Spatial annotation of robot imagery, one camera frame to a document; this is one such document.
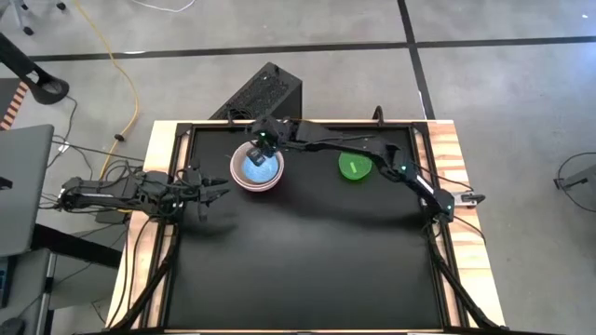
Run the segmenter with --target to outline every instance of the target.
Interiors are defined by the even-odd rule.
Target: white bowl
[[[276,152],[276,158],[278,159],[278,173],[276,173],[275,177],[271,181],[267,182],[254,182],[248,179],[244,172],[242,172],[242,164],[246,159],[246,152],[251,149],[253,145],[248,141],[240,145],[232,155],[232,159],[230,159],[230,173],[232,174],[232,178],[234,181],[240,185],[243,189],[252,191],[252,192],[263,192],[271,189],[275,186],[279,179],[281,178],[281,174],[283,173],[283,155],[280,152]]]

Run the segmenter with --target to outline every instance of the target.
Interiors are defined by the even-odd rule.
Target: gray desk
[[[0,191],[0,257],[47,248],[117,268],[120,251],[35,222],[53,133],[51,125],[0,132],[0,177],[12,181]]]
[[[8,304],[0,309],[0,324],[19,315],[35,300],[20,317],[25,321],[24,335],[44,334],[49,296],[42,296],[42,293],[46,287],[49,260],[50,252],[45,249],[17,256]]]

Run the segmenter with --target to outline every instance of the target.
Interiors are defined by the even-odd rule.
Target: green lid
[[[372,167],[373,161],[363,155],[349,153],[339,155],[339,170],[351,181],[359,181],[366,177]]]

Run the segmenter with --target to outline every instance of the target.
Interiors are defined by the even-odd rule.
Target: wooden table
[[[313,120],[320,123],[374,123],[373,120]],[[247,124],[250,121],[237,121],[239,124]],[[467,183],[466,166],[464,158],[459,146],[459,140],[455,131],[455,125],[450,120],[386,120],[386,123],[426,123],[430,142],[432,145],[432,153],[435,165],[439,175],[454,181],[461,181]],[[149,147],[144,161],[143,169],[145,171],[156,170],[169,172],[170,158],[172,157],[172,148],[174,146],[175,130],[179,123],[193,123],[193,124],[225,124],[227,121],[221,120],[184,120],[184,121],[156,121],[154,123],[151,139],[149,140]],[[420,133],[416,134],[416,142],[418,152],[423,166],[427,165],[427,152],[423,144],[423,137]],[[188,137],[185,136],[180,147],[181,152],[186,152]],[[183,167],[184,154],[179,155],[180,159],[176,169]],[[454,184],[448,181],[440,181],[440,186],[450,192],[465,191],[466,188],[462,185]],[[476,209],[457,208],[455,215],[472,223],[477,228],[481,228],[478,220]],[[112,304],[110,306],[110,313],[106,319],[108,326],[110,320],[116,312],[117,305],[124,290],[124,299],[122,306],[115,315],[114,324],[120,320],[125,314],[127,306],[129,305],[129,293],[131,292],[132,300],[144,289],[150,264],[152,262],[154,245],[156,242],[157,224],[150,222],[149,225],[139,236],[139,232],[146,222],[147,216],[142,212],[134,212],[129,224],[129,235],[127,240],[128,252],[123,253],[123,259],[120,262],[120,269],[118,277],[115,282],[114,295],[112,297]],[[480,236],[472,229],[467,227],[464,223],[455,220],[450,224],[450,233],[454,246],[455,261],[459,271],[460,281],[470,294],[472,299],[480,306],[486,315],[492,319],[496,324],[505,325],[501,306],[499,303],[496,287],[494,285],[493,273],[491,271],[491,264],[489,263],[486,247]],[[133,261],[133,247],[137,239],[140,238],[138,250],[136,252],[136,264],[134,273],[132,272]],[[163,259],[169,246],[169,240],[166,237],[161,251],[160,260]],[[128,270],[127,284],[125,282],[125,262],[124,257],[128,256]],[[130,285],[131,278],[134,277],[133,285]],[[447,299],[447,307],[449,310],[452,325],[458,326],[458,311],[455,304],[454,293],[449,284],[443,278],[443,286],[445,287],[445,294]],[[150,314],[148,319],[148,326],[155,327],[157,325],[160,302],[158,297],[161,297],[163,292],[163,280],[157,287],[154,298],[151,301]]]

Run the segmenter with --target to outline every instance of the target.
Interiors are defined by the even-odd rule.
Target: black box
[[[261,115],[302,118],[302,80],[272,62],[259,70],[210,119],[255,119]]]

